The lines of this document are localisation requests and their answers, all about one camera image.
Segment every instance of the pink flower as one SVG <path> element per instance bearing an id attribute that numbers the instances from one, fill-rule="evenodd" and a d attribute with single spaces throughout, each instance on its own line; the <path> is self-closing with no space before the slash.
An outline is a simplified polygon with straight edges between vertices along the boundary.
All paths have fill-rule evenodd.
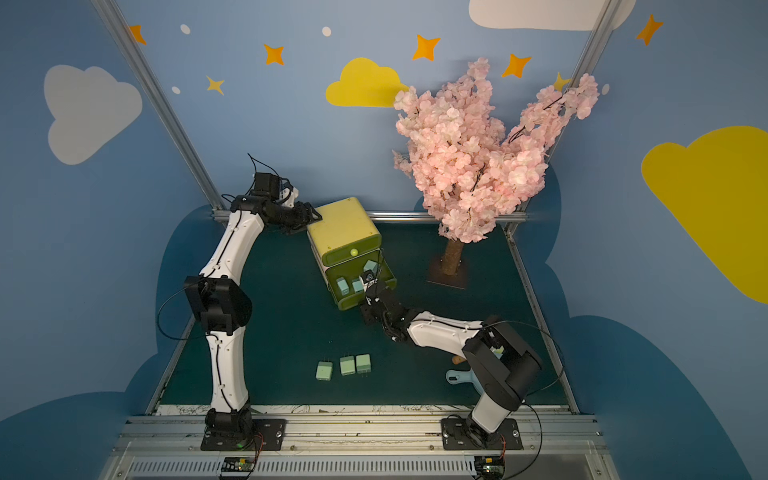
<path id="1" fill-rule="evenodd" d="M 417 97 L 411 87 L 395 98 L 395 108 L 406 114 L 396 129 L 410 139 L 408 157 L 393 152 L 395 167 L 412 174 L 424 208 L 442 221 L 440 234 L 466 243 L 484 239 L 498 215 L 544 188 L 546 150 L 574 115 L 587 117 L 598 99 L 590 75 L 564 93 L 542 88 L 505 137 L 504 124 L 490 116 L 489 68 L 480 58 L 434 97 L 429 91 Z"/>

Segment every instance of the white robotic arm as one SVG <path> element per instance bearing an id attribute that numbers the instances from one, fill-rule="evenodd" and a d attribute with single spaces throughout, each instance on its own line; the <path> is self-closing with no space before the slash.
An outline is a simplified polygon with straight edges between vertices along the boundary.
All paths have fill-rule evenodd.
<path id="1" fill-rule="evenodd" d="M 300 231 L 322 220 L 299 191 L 272 174 L 256 174 L 248 195 L 235 197 L 227 228 L 198 276 L 184 283 L 192 311 L 206 333 L 213 396 L 206 414 L 203 450 L 237 450 L 254 436 L 250 398 L 243 374 L 243 336 L 252 304 L 240 289 L 240 275 L 256 238 L 269 223 Z"/>
<path id="2" fill-rule="evenodd" d="M 523 403 L 541 371 L 541 358 L 498 317 L 464 322 L 406 309 L 372 272 L 364 272 L 361 280 L 366 301 L 360 308 L 366 323 L 381 323 L 396 342 L 413 342 L 467 359 L 485 390 L 467 418 L 467 436 L 478 447 L 487 445 L 507 415 Z M 500 347 L 504 354 L 498 358 L 492 350 Z"/>

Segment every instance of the mint green block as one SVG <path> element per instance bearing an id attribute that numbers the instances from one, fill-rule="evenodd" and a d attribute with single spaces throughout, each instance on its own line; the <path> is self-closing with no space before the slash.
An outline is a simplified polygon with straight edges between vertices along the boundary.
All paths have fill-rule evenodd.
<path id="1" fill-rule="evenodd" d="M 373 260 L 368 260 L 366 262 L 366 265 L 362 268 L 362 271 L 365 272 L 366 270 L 371 270 L 374 275 L 376 275 L 376 271 L 379 269 L 379 264 L 374 262 Z"/>
<path id="2" fill-rule="evenodd" d="M 362 291 L 363 291 L 363 288 L 362 288 L 362 280 L 361 280 L 361 279 L 359 279 L 359 278 L 355 278 L 355 279 L 352 281 L 352 288 L 355 290 L 355 293 L 360 293 L 360 292 L 362 292 Z"/>
<path id="3" fill-rule="evenodd" d="M 371 371 L 371 356 L 369 354 L 358 355 L 355 357 L 355 363 L 357 363 L 358 373 L 370 373 Z"/>
<path id="4" fill-rule="evenodd" d="M 349 285 L 347 285 L 346 280 L 344 280 L 343 276 L 336 279 L 336 285 L 339 286 L 339 290 L 341 290 L 342 296 L 349 295 Z"/>
<path id="5" fill-rule="evenodd" d="M 342 375 L 352 375 L 355 372 L 355 357 L 345 356 L 339 361 Z"/>
<path id="6" fill-rule="evenodd" d="M 333 373 L 333 364 L 331 362 L 318 362 L 315 378 L 318 380 L 331 380 Z"/>

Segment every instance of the yellow star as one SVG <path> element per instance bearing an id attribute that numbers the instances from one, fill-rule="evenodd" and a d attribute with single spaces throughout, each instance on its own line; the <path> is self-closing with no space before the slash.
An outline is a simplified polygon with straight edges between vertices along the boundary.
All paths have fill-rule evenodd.
<path id="1" fill-rule="evenodd" d="M 560 72 L 558 72 L 558 79 L 554 83 L 554 89 L 557 91 L 563 91 L 563 87 L 567 85 L 569 81 L 571 81 L 570 78 L 563 80 L 563 77 L 560 76 Z"/>
<path id="2" fill-rule="evenodd" d="M 208 81 L 210 82 L 210 85 L 208 86 L 208 90 L 215 90 L 219 92 L 220 94 L 224 94 L 224 92 L 221 91 L 221 84 L 224 83 L 224 80 L 222 81 L 213 81 L 208 77 Z"/>
<path id="3" fill-rule="evenodd" d="M 272 48 L 265 43 L 264 48 L 266 48 L 266 64 L 267 65 L 269 65 L 270 63 L 279 63 L 281 65 L 285 65 L 283 63 L 283 49 L 285 47 Z"/>
<path id="4" fill-rule="evenodd" d="M 648 46 L 650 43 L 650 38 L 654 36 L 654 33 L 656 33 L 656 30 L 659 29 L 660 26 L 664 25 L 664 22 L 655 22 L 654 16 L 651 15 L 648 19 L 648 23 L 645 24 L 645 28 L 643 28 L 643 31 L 640 32 L 640 34 L 637 36 L 638 40 L 642 40 L 645 42 L 645 45 Z"/>
<path id="5" fill-rule="evenodd" d="M 144 37 L 141 36 L 141 25 L 134 25 L 132 27 L 128 27 L 131 30 L 131 33 L 134 34 L 134 38 L 136 38 L 136 41 L 146 45 L 147 42 L 144 40 Z"/>
<path id="6" fill-rule="evenodd" d="M 517 78 L 523 78 L 523 68 L 525 68 L 525 64 L 527 64 L 529 60 L 531 60 L 531 57 L 517 58 L 514 55 L 509 55 L 509 66 L 504 70 L 504 73 L 502 73 L 502 77 L 514 75 Z"/>
<path id="7" fill-rule="evenodd" d="M 413 54 L 413 60 L 417 58 L 426 58 L 429 61 L 435 60 L 435 46 L 440 39 L 433 38 L 432 40 L 427 40 L 421 35 L 416 37 L 419 39 L 419 47 L 416 49 L 416 53 Z"/>

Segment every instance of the metal vent grille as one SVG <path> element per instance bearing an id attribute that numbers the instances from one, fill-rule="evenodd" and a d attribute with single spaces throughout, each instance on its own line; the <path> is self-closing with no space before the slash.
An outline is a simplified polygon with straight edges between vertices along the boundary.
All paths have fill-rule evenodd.
<path id="1" fill-rule="evenodd" d="M 218 458 L 190 457 L 136 458 L 128 478 L 218 478 L 223 461 Z M 360 477 L 432 476 L 449 477 L 475 474 L 473 457 L 432 456 L 333 456 L 259 458 L 251 478 L 259 477 Z M 223 473 L 222 477 L 242 477 L 242 473 Z"/>
<path id="2" fill-rule="evenodd" d="M 221 470 L 222 461 L 218 458 L 195 460 L 189 457 L 176 458 L 137 458 L 128 469 L 129 478 L 157 477 L 203 477 L 215 478 Z"/>
<path id="3" fill-rule="evenodd" d="M 260 458 L 254 475 L 360 476 L 360 475 L 464 475 L 474 473 L 473 462 L 461 458 Z"/>

